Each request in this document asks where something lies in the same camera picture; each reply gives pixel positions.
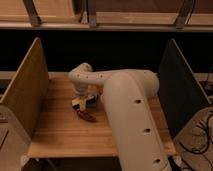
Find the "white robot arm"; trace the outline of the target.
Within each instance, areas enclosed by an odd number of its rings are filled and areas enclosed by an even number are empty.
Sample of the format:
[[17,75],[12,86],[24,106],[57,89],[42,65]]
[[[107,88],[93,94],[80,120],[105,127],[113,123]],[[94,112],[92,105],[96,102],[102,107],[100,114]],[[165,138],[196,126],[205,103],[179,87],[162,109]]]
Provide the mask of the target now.
[[150,70],[94,72],[82,63],[69,72],[74,91],[84,95],[90,85],[103,88],[102,103],[118,149],[122,171],[172,171],[148,103],[159,80]]

